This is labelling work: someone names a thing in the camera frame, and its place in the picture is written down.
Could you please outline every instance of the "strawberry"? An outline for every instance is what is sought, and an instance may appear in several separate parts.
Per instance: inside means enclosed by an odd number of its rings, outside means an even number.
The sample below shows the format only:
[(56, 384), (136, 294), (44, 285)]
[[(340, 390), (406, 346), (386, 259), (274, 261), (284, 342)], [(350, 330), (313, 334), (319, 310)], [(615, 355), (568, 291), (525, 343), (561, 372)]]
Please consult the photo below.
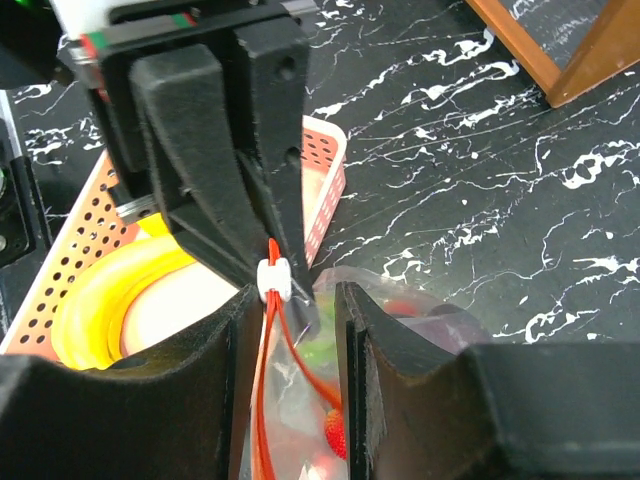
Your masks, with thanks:
[(347, 459), (347, 441), (344, 436), (344, 419), (342, 412), (331, 410), (324, 419), (324, 435), (327, 443), (337, 456)]

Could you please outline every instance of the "plastic bag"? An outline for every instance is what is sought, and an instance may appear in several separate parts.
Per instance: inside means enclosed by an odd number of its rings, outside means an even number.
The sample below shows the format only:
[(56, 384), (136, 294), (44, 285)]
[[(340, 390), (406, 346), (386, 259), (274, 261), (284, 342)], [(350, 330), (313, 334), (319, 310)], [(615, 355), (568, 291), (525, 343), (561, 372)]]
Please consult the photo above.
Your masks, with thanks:
[[(306, 324), (296, 350), (322, 381), (339, 390), (335, 341), (335, 287), (356, 282), (390, 315), (441, 348), (457, 353), (491, 337), (466, 311), (431, 295), (372, 272), (338, 267), (326, 270), (314, 285), (316, 302), (294, 292), (287, 304), (288, 324)], [(329, 446), (325, 421), (331, 406), (314, 390), (297, 365), (274, 323), (265, 371), (264, 418), (268, 450), (277, 480), (348, 480), (347, 464)], [(251, 458), (254, 480), (263, 480), (256, 441), (256, 398), (251, 419)]]

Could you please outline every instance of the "red cord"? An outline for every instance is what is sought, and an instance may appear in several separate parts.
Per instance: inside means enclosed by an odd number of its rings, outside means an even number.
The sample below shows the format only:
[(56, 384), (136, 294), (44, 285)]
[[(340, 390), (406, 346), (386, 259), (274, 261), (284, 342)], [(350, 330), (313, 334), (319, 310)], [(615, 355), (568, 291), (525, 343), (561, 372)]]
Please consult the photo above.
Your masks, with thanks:
[[(273, 266), (276, 263), (276, 260), (280, 258), (280, 248), (278, 247), (278, 243), (275, 239), (269, 239), (269, 265)], [(291, 338), (291, 332), (289, 331), (289, 327), (287, 325), (287, 319), (284, 314), (284, 307), (282, 304), (282, 299), (280, 298), (280, 294), (276, 291), (270, 291), (267, 293), (267, 324), (265, 327), (264, 334), (264, 348), (263, 354), (260, 361), (260, 375), (258, 377), (258, 391), (256, 395), (257, 402), (257, 440), (258, 440), (258, 450), (260, 452), (260, 465), (262, 470), (262, 475), (264, 480), (276, 480), (276, 476), (273, 470), (273, 462), (271, 461), (271, 453), (269, 452), (269, 442), (267, 441), (267, 430), (265, 425), (264, 418), (264, 380), (267, 369), (267, 354), (269, 350), (269, 341), (271, 339), (271, 329), (275, 322), (276, 313), (280, 317), (280, 324), (282, 326), (282, 331), (284, 333), (285, 340), (287, 342), (287, 347), (293, 355), (294, 360), (298, 364), (298, 367), (304, 374), (307, 381), (313, 386), (316, 392), (324, 398), (333, 409), (338, 411), (342, 411), (342, 400), (340, 399), (340, 392), (323, 382), (321, 379), (316, 377), (311, 370), (304, 364), (304, 361), (298, 355), (298, 352), (293, 344), (293, 340)]]

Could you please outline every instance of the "countertop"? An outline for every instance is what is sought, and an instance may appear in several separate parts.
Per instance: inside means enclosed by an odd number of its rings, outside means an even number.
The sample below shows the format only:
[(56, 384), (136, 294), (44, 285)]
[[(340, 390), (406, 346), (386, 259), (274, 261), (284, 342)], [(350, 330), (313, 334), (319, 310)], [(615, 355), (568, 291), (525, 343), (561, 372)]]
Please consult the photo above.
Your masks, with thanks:
[[(498, 341), (637, 340), (640, 67), (558, 110), (464, 1), (326, 0), (307, 113), (349, 138), (314, 273), (370, 269)], [(104, 148), (77, 84), (13, 93), (54, 233)]]

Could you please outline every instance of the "orange basket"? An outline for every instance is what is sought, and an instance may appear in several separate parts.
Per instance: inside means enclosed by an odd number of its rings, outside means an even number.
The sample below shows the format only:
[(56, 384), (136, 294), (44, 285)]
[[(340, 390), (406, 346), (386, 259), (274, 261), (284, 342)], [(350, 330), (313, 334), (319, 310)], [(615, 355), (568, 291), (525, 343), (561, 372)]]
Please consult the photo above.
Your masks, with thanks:
[[(337, 126), (303, 120), (302, 190), (306, 260), (312, 264), (345, 187), (347, 139)], [(117, 183), (108, 155), (98, 160), (49, 255), (18, 310), (0, 353), (35, 354), (58, 360), (51, 345), (53, 314), (78, 275), (104, 255), (135, 240), (138, 226), (125, 226), (107, 189)]]

